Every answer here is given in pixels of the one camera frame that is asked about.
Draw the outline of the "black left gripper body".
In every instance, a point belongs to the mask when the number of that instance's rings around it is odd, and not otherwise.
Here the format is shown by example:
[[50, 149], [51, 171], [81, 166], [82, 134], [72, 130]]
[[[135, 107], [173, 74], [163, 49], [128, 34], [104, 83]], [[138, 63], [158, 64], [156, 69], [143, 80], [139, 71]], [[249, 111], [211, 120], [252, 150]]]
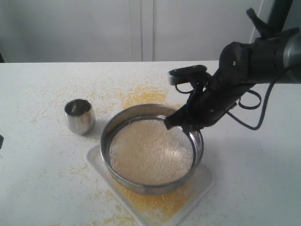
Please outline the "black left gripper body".
[[0, 149], [3, 146], [3, 141], [4, 141], [4, 137], [2, 135], [0, 135]]

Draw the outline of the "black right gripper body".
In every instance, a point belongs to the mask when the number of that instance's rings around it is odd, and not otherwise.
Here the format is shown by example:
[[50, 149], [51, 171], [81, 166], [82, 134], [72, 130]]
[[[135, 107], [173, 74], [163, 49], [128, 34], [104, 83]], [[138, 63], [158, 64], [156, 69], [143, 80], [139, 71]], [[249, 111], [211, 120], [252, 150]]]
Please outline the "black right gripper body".
[[194, 91], [186, 103], [187, 126], [202, 129], [214, 125], [239, 98], [238, 90], [248, 74], [248, 47], [233, 42], [222, 50], [219, 68], [205, 90]]

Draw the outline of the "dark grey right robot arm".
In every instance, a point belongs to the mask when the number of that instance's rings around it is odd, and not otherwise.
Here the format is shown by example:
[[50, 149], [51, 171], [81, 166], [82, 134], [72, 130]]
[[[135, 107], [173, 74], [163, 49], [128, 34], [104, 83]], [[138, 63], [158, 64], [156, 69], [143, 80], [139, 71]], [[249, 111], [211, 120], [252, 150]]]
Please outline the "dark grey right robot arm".
[[204, 65], [169, 71], [172, 86], [189, 83], [192, 90], [184, 106], [164, 120], [167, 129], [180, 126], [187, 132], [211, 127], [256, 84], [299, 84], [301, 34], [286, 30], [251, 44], [232, 42], [221, 52], [219, 67], [210, 75]]

